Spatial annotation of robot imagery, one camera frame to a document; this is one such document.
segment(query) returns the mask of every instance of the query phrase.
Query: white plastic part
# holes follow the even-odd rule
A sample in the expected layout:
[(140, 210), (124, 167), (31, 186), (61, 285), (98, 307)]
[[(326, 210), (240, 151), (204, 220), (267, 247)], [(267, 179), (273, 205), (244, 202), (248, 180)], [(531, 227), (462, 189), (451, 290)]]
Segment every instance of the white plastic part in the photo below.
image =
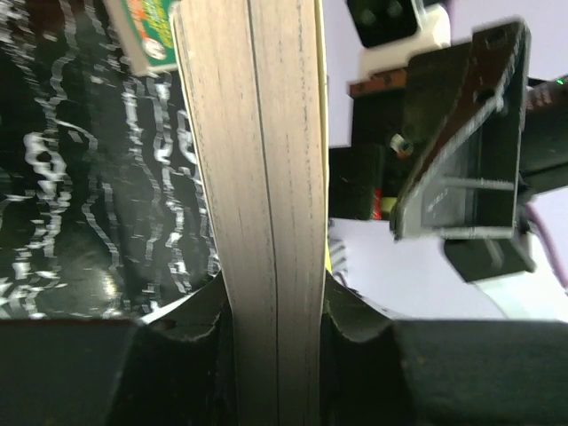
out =
[(366, 80), (377, 71), (405, 67), (417, 53), (450, 45), (450, 17), (443, 6), (436, 4), (427, 8), (419, 15), (418, 23), (420, 30), (412, 37), (374, 49), (363, 49), (359, 60), (359, 79)]

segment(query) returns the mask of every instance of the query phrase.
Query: green label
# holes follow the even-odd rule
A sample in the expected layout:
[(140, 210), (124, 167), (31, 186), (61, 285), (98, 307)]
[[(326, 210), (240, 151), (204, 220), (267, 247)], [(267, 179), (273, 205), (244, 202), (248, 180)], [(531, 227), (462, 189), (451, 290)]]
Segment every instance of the green label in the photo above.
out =
[(177, 0), (122, 0), (151, 67), (176, 65), (170, 6)]

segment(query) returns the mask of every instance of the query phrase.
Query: book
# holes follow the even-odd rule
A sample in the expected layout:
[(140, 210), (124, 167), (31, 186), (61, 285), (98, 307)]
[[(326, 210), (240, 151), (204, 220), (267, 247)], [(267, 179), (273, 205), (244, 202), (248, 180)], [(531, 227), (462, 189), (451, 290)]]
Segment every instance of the book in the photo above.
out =
[(178, 67), (170, 10), (178, 0), (105, 0), (122, 49), (136, 76)]
[(241, 424), (320, 424), (327, 91), (319, 1), (171, 14), (225, 287)]

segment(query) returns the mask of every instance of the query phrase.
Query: red component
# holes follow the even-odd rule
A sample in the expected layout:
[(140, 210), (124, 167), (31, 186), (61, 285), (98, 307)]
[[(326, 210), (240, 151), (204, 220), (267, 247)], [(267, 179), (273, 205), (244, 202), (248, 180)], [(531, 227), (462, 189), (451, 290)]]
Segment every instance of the red component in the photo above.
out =
[(375, 189), (375, 200), (373, 202), (373, 220), (381, 220), (383, 215), (381, 213), (381, 198), (383, 197), (383, 190)]

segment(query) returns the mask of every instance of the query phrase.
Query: wire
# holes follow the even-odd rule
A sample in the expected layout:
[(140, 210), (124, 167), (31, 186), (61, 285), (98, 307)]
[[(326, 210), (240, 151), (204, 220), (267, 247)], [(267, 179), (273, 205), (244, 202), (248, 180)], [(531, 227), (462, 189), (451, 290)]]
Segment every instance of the wire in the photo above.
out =
[(564, 290), (568, 290), (568, 275), (566, 274), (566, 270), (562, 265), (560, 256), (558, 255), (558, 251), (556, 250), (554, 242), (552, 241), (550, 232), (548, 231), (547, 227), (544, 225), (542, 217), (540, 217), (536, 208), (532, 204), (526, 205), (526, 214), (528, 216), (529, 221), (536, 228), (537, 237), (539, 238), (540, 243), (544, 248), (552, 272), (556, 275), (556, 278), (558, 279), (560, 285), (562, 285)]

